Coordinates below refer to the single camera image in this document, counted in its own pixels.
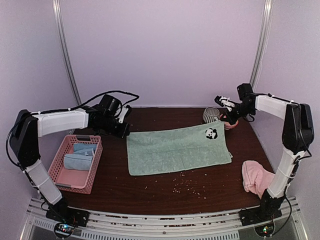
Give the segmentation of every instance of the folded blue towel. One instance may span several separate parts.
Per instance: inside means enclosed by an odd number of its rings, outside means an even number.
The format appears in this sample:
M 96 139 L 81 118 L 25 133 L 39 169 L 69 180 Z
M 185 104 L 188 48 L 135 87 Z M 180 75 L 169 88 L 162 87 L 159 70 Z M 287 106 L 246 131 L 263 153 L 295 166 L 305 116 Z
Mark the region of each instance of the folded blue towel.
M 75 151 L 73 153 L 84 155 L 84 156 L 93 156 L 95 154 L 95 149 L 94 148 L 85 148 L 82 150 Z
M 66 154 L 63 159 L 63 165 L 66 169 L 75 169 L 89 171 L 93 156 L 85 156 L 81 154 L 71 153 Z
M 75 143 L 73 144 L 73 151 L 79 151 L 83 149 L 93 149 L 96 151 L 97 149 L 97 144 L 90 144 L 90 143 Z

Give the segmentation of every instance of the pink towel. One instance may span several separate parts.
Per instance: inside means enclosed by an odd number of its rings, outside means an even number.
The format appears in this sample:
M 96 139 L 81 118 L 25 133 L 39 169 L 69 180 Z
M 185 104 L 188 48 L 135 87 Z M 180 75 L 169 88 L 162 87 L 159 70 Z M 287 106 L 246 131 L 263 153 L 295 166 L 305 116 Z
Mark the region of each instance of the pink towel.
M 261 199 L 275 174 L 264 169 L 257 161 L 245 161 L 242 164 L 243 187 L 246 192 L 257 194 Z

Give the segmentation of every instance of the wooden table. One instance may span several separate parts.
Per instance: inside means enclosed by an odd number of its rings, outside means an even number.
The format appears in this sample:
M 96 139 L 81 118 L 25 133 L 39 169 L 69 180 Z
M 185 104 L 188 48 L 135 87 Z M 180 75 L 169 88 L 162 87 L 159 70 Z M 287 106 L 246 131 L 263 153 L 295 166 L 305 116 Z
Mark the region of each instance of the wooden table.
M 203 108 L 134 108 L 126 119 L 131 132 L 160 131 L 203 123 Z M 71 207 L 122 214 L 171 215 L 218 212 L 259 204 L 245 192 L 242 164 L 256 160 L 272 167 L 250 124 L 243 119 L 225 131 L 232 163 L 183 172 L 131 176 L 125 139 L 102 136 L 103 153 L 90 195 L 63 192 Z M 92 134 L 89 129 L 76 134 Z

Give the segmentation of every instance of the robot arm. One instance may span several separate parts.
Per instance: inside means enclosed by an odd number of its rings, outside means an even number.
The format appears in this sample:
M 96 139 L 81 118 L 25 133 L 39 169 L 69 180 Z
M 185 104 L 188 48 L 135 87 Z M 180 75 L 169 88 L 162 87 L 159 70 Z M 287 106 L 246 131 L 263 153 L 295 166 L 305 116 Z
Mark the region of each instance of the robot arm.
M 40 160 L 38 138 L 61 131 L 84 128 L 125 138 L 130 132 L 129 124 L 124 122 L 124 118 L 130 112 L 130 106 L 122 106 L 118 99 L 107 94 L 99 104 L 92 107 L 83 106 L 69 111 L 54 110 L 49 113 L 31 113 L 27 110 L 19 112 L 9 143 L 18 159 L 18 166 L 48 203 L 47 218 L 85 227 L 89 213 L 68 207 L 68 202 Z
M 260 208 L 256 211 L 260 220 L 266 220 L 270 219 L 279 209 L 286 197 L 290 182 L 296 175 L 300 159 L 314 140 L 311 109 L 307 104 L 299 104 L 270 94 L 253 93 L 248 83 L 238 86 L 237 91 L 242 103 L 232 102 L 223 96 L 215 98 L 216 103 L 227 107 L 226 113 L 221 117 L 222 121 L 233 125 L 238 118 L 255 115 L 256 110 L 284 120 L 282 158 L 272 183 L 262 196 Z

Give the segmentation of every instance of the metal frame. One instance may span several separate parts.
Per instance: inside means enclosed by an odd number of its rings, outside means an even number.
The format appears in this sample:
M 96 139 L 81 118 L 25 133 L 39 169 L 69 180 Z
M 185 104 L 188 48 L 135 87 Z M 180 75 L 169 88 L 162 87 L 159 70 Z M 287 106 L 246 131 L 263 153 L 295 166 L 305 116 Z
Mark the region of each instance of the metal frame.
M 54 17 L 55 17 L 56 25 L 59 32 L 65 69 L 69 78 L 73 96 L 76 100 L 76 103 L 80 105 L 82 102 L 81 102 L 79 91 L 75 81 L 74 72 L 71 66 L 70 56 L 69 56 L 67 42 L 66 42 L 65 30 L 64 30 L 62 15 L 61 15 L 60 0 L 52 0 L 52 4 L 53 4 Z
M 252 68 L 252 73 L 250 77 L 250 84 L 252 86 L 253 91 L 256 90 L 259 75 L 262 67 L 262 57 L 267 47 L 267 40 L 271 25 L 271 13 L 273 8 L 273 0 L 265 0 L 264 1 L 264 12 L 262 17 L 261 29 L 260 29 L 260 37 L 258 42 L 258 47 L 256 50 L 255 60 Z
M 299 239 L 308 240 L 298 202 L 295 197 L 291 197 L 290 202 L 293 224 Z M 33 226 L 53 230 L 56 222 L 46 218 L 47 205 L 42 210 L 42 203 L 43 200 L 31 199 L 19 235 L 20 240 L 30 240 Z M 282 217 L 278 219 L 286 219 L 290 212 L 289 204 L 284 202 L 280 209 Z M 72 236 L 85 240 L 237 240 L 240 230 L 253 227 L 242 226 L 239 211 L 240 209 L 184 215 L 129 215 L 89 210 L 87 227 L 76 228 Z

